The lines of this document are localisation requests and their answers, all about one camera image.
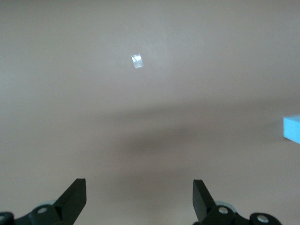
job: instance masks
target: blue foam block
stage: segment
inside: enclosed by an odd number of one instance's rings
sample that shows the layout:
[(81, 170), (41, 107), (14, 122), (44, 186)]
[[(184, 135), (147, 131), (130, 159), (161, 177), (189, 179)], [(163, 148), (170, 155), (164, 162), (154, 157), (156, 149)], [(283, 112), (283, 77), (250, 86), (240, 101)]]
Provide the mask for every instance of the blue foam block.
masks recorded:
[(283, 136), (300, 144), (300, 115), (283, 118)]

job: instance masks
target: beige surface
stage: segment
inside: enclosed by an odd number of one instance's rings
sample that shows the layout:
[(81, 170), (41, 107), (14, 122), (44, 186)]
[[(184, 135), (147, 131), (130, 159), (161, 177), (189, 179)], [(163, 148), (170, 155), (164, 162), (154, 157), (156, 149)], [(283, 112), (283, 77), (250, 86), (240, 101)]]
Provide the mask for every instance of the beige surface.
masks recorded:
[(0, 211), (79, 177), (77, 225), (191, 225), (203, 179), (299, 224), (299, 1), (2, 1), (0, 21)]

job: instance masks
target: metal screw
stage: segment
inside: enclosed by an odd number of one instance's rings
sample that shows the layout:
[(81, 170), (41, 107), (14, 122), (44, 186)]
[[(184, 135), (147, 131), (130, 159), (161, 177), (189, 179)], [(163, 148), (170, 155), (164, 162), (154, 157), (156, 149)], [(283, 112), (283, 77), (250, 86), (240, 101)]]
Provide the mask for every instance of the metal screw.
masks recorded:
[(267, 222), (269, 222), (268, 218), (266, 218), (264, 215), (259, 215), (259, 216), (257, 216), (257, 219), (258, 219), (259, 221), (261, 221), (262, 223), (267, 223)]
[(219, 212), (222, 214), (227, 214), (228, 213), (228, 209), (226, 209), (225, 207), (220, 207), (219, 208)]
[(41, 213), (44, 213), (44, 212), (46, 212), (46, 211), (47, 211), (47, 208), (43, 207), (43, 208), (40, 208), (40, 209), (37, 211), (37, 213), (38, 213), (38, 214), (41, 214)]

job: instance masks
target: clear plastic piece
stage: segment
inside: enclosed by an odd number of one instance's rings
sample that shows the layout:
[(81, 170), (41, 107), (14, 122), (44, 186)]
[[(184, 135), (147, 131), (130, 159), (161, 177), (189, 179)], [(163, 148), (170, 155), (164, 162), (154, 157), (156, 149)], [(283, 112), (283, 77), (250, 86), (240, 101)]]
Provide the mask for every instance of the clear plastic piece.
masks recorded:
[(135, 68), (143, 67), (142, 56), (140, 54), (131, 56)]

